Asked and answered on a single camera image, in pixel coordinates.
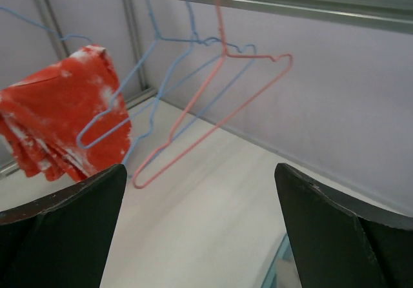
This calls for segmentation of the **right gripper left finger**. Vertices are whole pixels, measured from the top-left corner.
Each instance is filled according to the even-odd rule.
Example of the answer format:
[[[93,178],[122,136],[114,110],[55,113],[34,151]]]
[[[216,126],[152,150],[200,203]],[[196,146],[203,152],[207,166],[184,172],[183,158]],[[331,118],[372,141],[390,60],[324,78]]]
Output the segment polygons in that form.
[[[1,287],[99,287],[126,178],[113,165],[1,212]]]

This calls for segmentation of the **red white trousers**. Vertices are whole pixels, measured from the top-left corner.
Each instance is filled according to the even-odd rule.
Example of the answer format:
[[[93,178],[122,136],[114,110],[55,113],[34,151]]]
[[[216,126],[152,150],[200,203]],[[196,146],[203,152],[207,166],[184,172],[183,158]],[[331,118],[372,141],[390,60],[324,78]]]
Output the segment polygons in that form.
[[[121,163],[132,137],[112,58],[88,45],[1,90],[1,138],[28,177],[74,181]]]

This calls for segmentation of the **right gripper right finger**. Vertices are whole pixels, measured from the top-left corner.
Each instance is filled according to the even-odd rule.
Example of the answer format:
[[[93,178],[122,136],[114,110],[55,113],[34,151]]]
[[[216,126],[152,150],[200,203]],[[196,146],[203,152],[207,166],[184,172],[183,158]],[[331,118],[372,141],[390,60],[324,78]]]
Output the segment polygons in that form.
[[[302,287],[412,287],[412,218],[279,163],[275,183]]]

